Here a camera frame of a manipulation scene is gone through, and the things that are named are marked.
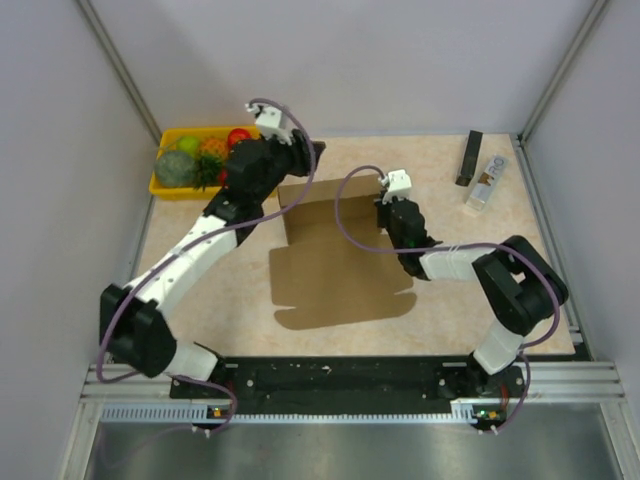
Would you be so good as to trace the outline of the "red apple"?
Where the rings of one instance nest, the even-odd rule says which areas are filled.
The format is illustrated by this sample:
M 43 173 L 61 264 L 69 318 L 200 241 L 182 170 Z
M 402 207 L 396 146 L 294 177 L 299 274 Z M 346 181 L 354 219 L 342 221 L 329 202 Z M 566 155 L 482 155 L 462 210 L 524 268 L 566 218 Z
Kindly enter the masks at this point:
M 226 170 L 222 170 L 218 175 L 218 182 L 221 186 L 224 186 L 227 182 L 228 173 Z
M 234 128 L 227 135 L 227 144 L 229 147 L 233 147 L 235 144 L 251 139 L 251 133 L 243 128 Z

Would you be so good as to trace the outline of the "aluminium frame rail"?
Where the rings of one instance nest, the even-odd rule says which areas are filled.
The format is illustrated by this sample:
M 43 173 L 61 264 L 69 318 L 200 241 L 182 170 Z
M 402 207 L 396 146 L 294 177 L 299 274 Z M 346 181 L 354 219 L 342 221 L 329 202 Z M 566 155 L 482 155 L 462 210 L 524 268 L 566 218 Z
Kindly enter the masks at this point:
M 81 479 L 100 422 L 442 423 L 476 432 L 519 425 L 535 405 L 597 406 L 620 474 L 639 474 L 625 394 L 610 362 L 562 356 L 517 360 L 499 373 L 446 356 L 234 357 L 209 381 L 146 378 L 122 364 L 91 366 L 61 477 Z

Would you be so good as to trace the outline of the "red apple back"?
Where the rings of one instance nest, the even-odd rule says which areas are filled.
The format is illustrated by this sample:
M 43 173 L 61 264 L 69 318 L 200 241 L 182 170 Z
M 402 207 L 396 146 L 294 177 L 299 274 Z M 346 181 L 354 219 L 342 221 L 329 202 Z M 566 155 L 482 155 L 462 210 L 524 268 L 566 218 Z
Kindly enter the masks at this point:
M 234 128 L 227 135 L 227 144 L 229 147 L 233 147 L 235 144 L 251 139 L 251 133 L 243 128 Z

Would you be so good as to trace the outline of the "brown cardboard box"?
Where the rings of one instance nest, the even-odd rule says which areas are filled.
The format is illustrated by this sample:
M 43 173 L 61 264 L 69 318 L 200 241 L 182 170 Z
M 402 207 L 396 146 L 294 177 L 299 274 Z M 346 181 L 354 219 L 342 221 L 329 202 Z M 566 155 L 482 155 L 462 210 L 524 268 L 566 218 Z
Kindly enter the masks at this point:
M 377 227 L 376 176 L 278 190 L 286 244 L 269 253 L 276 321 L 310 330 L 400 317 L 416 304 L 413 279 Z

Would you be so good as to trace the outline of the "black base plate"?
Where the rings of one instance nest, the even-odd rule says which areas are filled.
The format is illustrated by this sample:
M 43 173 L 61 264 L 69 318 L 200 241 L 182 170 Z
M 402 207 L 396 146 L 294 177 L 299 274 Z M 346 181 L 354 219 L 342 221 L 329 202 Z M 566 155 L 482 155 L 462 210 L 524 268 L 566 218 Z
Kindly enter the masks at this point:
M 511 365 L 482 395 L 450 398 L 441 379 L 467 366 L 463 356 L 229 357 L 214 373 L 222 391 L 178 380 L 169 396 L 223 400 L 234 393 L 238 413 L 418 414 L 443 413 L 452 400 L 500 404 L 525 386 L 521 367 Z

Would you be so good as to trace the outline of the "yellow plastic tray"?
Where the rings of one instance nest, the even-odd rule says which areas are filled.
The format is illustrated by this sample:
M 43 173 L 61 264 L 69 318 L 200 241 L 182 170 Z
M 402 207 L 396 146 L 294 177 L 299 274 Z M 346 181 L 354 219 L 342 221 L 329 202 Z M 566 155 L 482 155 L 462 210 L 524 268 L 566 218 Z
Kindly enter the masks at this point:
M 156 154 L 158 157 L 171 150 L 176 149 L 176 141 L 181 136 L 194 136 L 200 141 L 207 137 L 217 137 L 227 141 L 227 135 L 234 128 L 243 128 L 251 133 L 251 139 L 258 139 L 259 133 L 256 127 L 243 126 L 222 126 L 222 127 L 194 127 L 194 128 L 171 128 L 166 130 L 160 141 Z M 230 147 L 229 156 L 225 162 L 215 157 L 200 157 L 198 153 L 193 157 L 196 161 L 196 178 L 194 185 L 186 188 L 167 188 L 161 185 L 155 176 L 154 170 L 149 183 L 149 191 L 152 195 L 163 200 L 197 200 L 210 199 L 223 186 L 218 182 L 218 175 L 222 170 L 226 170 L 226 163 L 230 158 L 233 147 Z

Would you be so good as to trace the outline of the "green melon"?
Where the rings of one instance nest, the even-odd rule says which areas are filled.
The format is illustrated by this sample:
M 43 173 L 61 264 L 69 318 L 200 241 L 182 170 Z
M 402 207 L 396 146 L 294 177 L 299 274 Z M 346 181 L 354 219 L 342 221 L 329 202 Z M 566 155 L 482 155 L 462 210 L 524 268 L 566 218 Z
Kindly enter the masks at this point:
M 196 178 L 196 161 L 186 152 L 167 151 L 156 160 L 154 173 L 157 181 L 164 187 L 191 187 Z

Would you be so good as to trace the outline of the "red apple front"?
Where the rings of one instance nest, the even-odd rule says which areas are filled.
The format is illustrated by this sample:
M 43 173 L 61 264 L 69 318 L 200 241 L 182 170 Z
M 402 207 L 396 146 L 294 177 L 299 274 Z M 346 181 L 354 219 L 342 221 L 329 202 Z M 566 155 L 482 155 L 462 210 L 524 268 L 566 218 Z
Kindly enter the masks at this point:
M 228 173 L 226 170 L 222 170 L 218 175 L 218 182 L 221 186 L 224 186 L 227 182 Z

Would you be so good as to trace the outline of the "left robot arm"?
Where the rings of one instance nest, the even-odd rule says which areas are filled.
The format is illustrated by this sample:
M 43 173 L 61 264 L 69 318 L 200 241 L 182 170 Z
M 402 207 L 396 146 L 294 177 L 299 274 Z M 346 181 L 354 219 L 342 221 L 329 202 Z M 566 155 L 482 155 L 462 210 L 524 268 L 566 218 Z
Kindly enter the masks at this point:
M 170 313 L 218 260 L 267 220 L 262 205 L 286 176 L 313 176 L 325 148 L 325 142 L 307 141 L 298 130 L 289 143 L 275 137 L 236 143 L 222 188 L 188 233 L 146 273 L 102 292 L 101 353 L 147 378 L 188 376 L 203 395 L 220 394 L 227 382 L 221 357 L 197 343 L 177 340 L 168 325 Z

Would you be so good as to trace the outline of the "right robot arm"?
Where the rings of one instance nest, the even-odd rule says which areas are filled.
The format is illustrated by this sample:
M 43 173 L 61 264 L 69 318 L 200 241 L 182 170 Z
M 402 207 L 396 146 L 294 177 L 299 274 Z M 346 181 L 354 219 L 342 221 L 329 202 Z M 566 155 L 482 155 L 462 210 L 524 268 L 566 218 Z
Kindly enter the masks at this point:
M 525 337 L 569 298 L 569 290 L 532 244 L 514 235 L 497 247 L 447 247 L 428 235 L 419 206 L 407 199 L 374 201 L 404 271 L 424 281 L 476 281 L 494 313 L 485 339 L 460 373 L 441 379 L 448 396 L 487 396 L 504 380 Z

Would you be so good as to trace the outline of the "black carton box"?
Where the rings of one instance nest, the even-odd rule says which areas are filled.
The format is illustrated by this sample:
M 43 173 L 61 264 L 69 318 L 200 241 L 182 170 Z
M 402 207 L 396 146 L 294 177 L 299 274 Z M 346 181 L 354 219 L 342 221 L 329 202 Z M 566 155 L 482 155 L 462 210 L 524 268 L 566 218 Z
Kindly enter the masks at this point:
M 481 131 L 469 131 L 462 160 L 455 179 L 455 184 L 457 186 L 467 187 L 474 178 L 483 136 L 484 134 Z

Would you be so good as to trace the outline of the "orange pineapple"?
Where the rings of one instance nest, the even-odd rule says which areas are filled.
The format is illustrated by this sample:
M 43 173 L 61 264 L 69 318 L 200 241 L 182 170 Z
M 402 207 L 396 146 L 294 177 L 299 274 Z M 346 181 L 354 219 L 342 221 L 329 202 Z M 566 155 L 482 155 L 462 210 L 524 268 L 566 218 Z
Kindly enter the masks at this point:
M 207 137 L 203 139 L 198 148 L 200 157 L 215 157 L 225 162 L 229 156 L 230 147 L 225 139 Z

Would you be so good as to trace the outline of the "white silver carton box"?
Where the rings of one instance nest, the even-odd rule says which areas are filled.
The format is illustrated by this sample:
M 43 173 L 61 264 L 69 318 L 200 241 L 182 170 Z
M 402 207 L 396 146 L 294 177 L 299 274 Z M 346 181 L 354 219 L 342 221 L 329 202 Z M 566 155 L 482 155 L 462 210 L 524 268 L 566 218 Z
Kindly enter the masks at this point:
M 473 212 L 482 212 L 491 199 L 510 161 L 495 155 L 486 165 L 466 200 L 465 207 Z

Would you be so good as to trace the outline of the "green apple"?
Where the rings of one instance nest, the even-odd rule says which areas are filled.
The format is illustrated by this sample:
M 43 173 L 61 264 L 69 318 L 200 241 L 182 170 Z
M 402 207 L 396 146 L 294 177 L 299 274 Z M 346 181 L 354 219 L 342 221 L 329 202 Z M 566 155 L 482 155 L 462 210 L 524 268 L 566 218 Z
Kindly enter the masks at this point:
M 194 136 L 181 136 L 176 141 L 176 149 L 195 157 L 199 151 L 201 141 Z

